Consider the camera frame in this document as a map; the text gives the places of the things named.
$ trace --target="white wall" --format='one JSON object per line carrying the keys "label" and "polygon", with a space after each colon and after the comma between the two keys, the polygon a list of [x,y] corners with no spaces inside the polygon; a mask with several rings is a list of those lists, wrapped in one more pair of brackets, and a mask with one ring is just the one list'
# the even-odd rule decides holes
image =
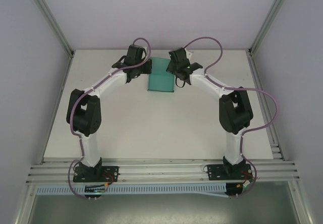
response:
{"label": "white wall", "polygon": [[0,0],[0,222],[12,223],[39,163],[68,64],[33,0]]}
{"label": "white wall", "polygon": [[[124,49],[143,36],[154,49],[214,36],[250,48],[274,0],[46,0],[73,49]],[[214,48],[201,41],[196,49]]]}
{"label": "white wall", "polygon": [[282,143],[307,189],[317,223],[323,222],[323,0],[287,0],[255,63],[264,88],[280,104]]}

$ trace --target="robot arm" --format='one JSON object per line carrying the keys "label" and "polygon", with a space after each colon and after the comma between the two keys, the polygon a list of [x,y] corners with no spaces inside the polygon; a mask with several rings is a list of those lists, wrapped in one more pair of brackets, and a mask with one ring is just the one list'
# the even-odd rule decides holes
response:
{"label": "robot arm", "polygon": [[137,78],[140,74],[151,73],[151,60],[144,65],[132,69],[124,69],[115,73],[116,70],[140,64],[143,60],[145,49],[140,46],[130,45],[127,55],[112,65],[112,69],[102,77],[92,87],[83,91],[75,89],[70,96],[70,102],[66,120],[70,123],[70,115],[76,100],[89,89],[92,89],[77,105],[73,116],[73,129],[80,136],[80,147],[84,152],[84,157],[79,163],[79,169],[91,180],[98,176],[97,172],[101,171],[101,157],[97,148],[96,131],[101,124],[101,107],[100,99],[109,95],[116,88],[129,83],[132,79]]}
{"label": "robot arm", "polygon": [[[102,79],[100,79],[95,85],[100,83],[103,79],[105,79],[108,75],[112,75],[114,71],[117,69],[112,68]],[[91,93],[88,94],[86,102],[85,103],[86,108],[82,107],[81,105],[77,109],[74,119],[73,119],[73,125],[76,126],[76,129],[78,133],[81,135],[83,149],[84,149],[84,158],[82,160],[82,163],[85,166],[94,167],[98,164],[100,161],[100,154],[97,148],[97,141],[96,141],[96,131],[99,128],[101,124],[101,108],[100,108],[100,99],[104,98],[105,96],[109,95],[112,91],[114,91],[116,88],[125,85],[127,82],[127,74],[123,71],[119,71],[118,73],[111,76],[109,80],[104,82],[99,88],[93,90]],[[90,88],[85,89],[84,91],[74,90],[71,94],[78,93],[78,92],[85,92],[89,90]],[[76,97],[73,97],[74,99],[77,99],[80,96],[80,94],[77,94]],[[69,104],[73,107],[75,101],[71,102]],[[70,116],[70,110],[68,111],[67,119],[69,119]],[[86,128],[87,129],[81,129],[77,128],[77,124],[79,122],[87,122]]]}
{"label": "robot arm", "polygon": [[219,120],[227,134],[226,154],[223,157],[224,169],[228,176],[239,171],[246,163],[240,152],[241,134],[253,118],[250,101],[246,91],[224,89],[226,84],[208,75],[219,87],[205,77],[202,66],[191,64],[186,58],[185,49],[178,48],[169,52],[171,62],[167,71],[176,78],[196,86],[219,100]]}

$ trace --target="teal box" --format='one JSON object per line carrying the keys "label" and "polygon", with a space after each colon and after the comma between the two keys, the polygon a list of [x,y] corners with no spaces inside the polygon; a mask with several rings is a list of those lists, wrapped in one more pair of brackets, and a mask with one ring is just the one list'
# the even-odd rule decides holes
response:
{"label": "teal box", "polygon": [[151,74],[148,79],[148,90],[174,92],[175,76],[166,72],[170,59],[150,58]]}

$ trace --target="white table surface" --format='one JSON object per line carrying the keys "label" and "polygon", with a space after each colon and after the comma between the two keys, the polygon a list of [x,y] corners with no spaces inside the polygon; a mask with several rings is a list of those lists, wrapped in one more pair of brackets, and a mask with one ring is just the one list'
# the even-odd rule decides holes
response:
{"label": "white table surface", "polygon": [[[191,62],[205,67],[219,53],[194,50]],[[76,51],[44,157],[80,157],[78,138],[66,122],[70,93],[97,82],[125,54],[126,50]],[[168,50],[153,50],[151,56],[169,58]],[[225,50],[209,73],[230,86],[254,87],[243,50]],[[101,157],[222,159],[226,134],[219,123],[218,101],[190,85],[175,87],[174,93],[147,91],[147,87],[148,76],[141,75],[101,99],[102,123],[97,132]],[[250,127],[263,125],[257,95],[248,94],[254,113]],[[245,136],[244,153],[250,159],[273,158],[266,130]]]}

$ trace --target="purple cable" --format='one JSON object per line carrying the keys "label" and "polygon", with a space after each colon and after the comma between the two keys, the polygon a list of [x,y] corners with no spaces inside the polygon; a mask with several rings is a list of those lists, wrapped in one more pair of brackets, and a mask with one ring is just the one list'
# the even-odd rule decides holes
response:
{"label": "purple cable", "polygon": [[272,95],[270,95],[269,93],[267,93],[267,92],[265,92],[265,91],[263,91],[263,90],[261,90],[261,89],[255,89],[255,88],[234,88],[234,87],[225,87],[224,85],[221,85],[221,84],[219,84],[219,83],[215,82],[214,80],[212,80],[212,79],[207,75],[207,70],[208,70],[209,68],[211,68],[212,66],[214,66],[218,61],[220,61],[220,59],[222,58],[222,55],[223,55],[223,48],[222,48],[221,43],[220,43],[218,40],[216,40],[216,39],[215,39],[215,38],[213,38],[213,37],[208,37],[208,36],[203,36],[203,37],[199,37],[199,38],[197,38],[197,39],[194,39],[194,40],[192,40],[191,42],[189,42],[186,46],[184,46],[184,48],[188,47],[188,46],[189,46],[190,44],[192,44],[193,42],[198,41],[198,40],[201,40],[201,39],[210,39],[210,40],[213,40],[213,41],[215,41],[215,42],[219,45],[219,47],[220,47],[220,56],[219,56],[219,58],[218,58],[214,63],[212,63],[212,64],[210,64],[209,66],[207,66],[207,67],[205,68],[205,70],[204,70],[205,77],[206,77],[206,78],[207,78],[207,79],[208,79],[212,84],[216,85],[217,87],[223,88],[224,90],[226,89],[226,90],[237,90],[237,91],[257,91],[257,92],[259,92],[259,93],[263,93],[263,94],[267,95],[268,97],[270,97],[270,98],[273,100],[274,104],[275,104],[275,109],[276,109],[276,111],[275,111],[275,115],[274,115],[274,117],[271,119],[271,121],[270,121],[270,122],[268,122],[267,124],[265,124],[265,125],[263,125],[263,126],[261,126],[261,127],[256,127],[256,128],[248,129],[248,130],[244,131],[244,132],[241,134],[241,138],[240,138],[240,155],[241,155],[241,156],[243,157],[243,159],[244,159],[244,160],[246,160],[246,162],[248,162],[248,163],[253,167],[253,169],[254,169],[254,181],[252,182],[252,184],[251,184],[250,188],[249,188],[247,191],[245,191],[245,192],[243,192],[243,193],[241,193],[241,194],[239,195],[239,196],[242,196],[242,195],[247,194],[251,189],[253,189],[254,185],[256,184],[256,180],[257,180],[257,169],[256,169],[255,165],[254,165],[250,160],[248,160],[248,159],[245,157],[245,155],[243,154],[243,149],[242,149],[242,146],[243,146],[243,136],[244,136],[246,133],[248,133],[248,132],[253,132],[253,131],[261,130],[261,129],[264,129],[264,128],[266,128],[266,127],[270,126],[270,125],[271,125],[271,124],[276,120],[276,118],[277,118],[277,115],[278,115],[278,103],[277,103],[276,99],[275,99]]}
{"label": "purple cable", "polygon": [[81,102],[81,100],[87,96],[89,93],[93,92],[95,89],[97,89],[98,87],[100,87],[103,83],[105,83],[109,78],[111,78],[114,74],[116,74],[117,72],[121,71],[121,70],[125,70],[125,69],[133,69],[133,68],[137,68],[137,67],[140,67],[142,65],[144,65],[150,58],[150,55],[151,55],[151,46],[150,46],[150,43],[148,40],[146,40],[145,38],[143,37],[138,37],[137,39],[135,39],[133,41],[132,44],[135,44],[136,41],[139,41],[139,40],[143,40],[147,43],[147,46],[148,46],[148,54],[146,55],[146,58],[144,59],[144,61],[142,61],[141,63],[137,64],[137,65],[133,65],[133,66],[128,66],[128,67],[124,67],[124,68],[121,68],[121,69],[117,69],[115,70],[113,73],[111,73],[111,75],[107,75],[105,78],[103,78],[100,82],[98,82],[96,85],[93,86],[92,89],[89,89],[88,91],[86,91],[84,94],[82,94],[74,103],[73,107],[72,107],[72,111],[71,111],[71,115],[70,115],[70,130],[71,130],[71,133],[74,135],[74,136],[78,136],[79,137],[79,142],[80,142],[80,148],[81,148],[81,153],[82,153],[82,157],[80,159],[75,159],[74,161],[72,161],[70,167],[69,167],[69,171],[68,171],[68,184],[69,184],[69,187],[71,189],[71,191],[73,192],[73,194],[79,198],[82,198],[82,199],[87,199],[85,196],[81,196],[79,194],[77,194],[73,188],[72,188],[72,185],[71,185],[71,180],[70,180],[70,173],[71,173],[71,168],[73,166],[73,163],[75,162],[79,162],[79,161],[82,161],[84,156],[85,156],[85,153],[84,153],[84,147],[83,147],[83,142],[82,142],[82,138],[81,138],[81,135],[80,134],[77,134],[74,129],[73,129],[73,117],[74,117],[74,114],[75,114],[75,110],[76,110],[76,107],[77,105]]}

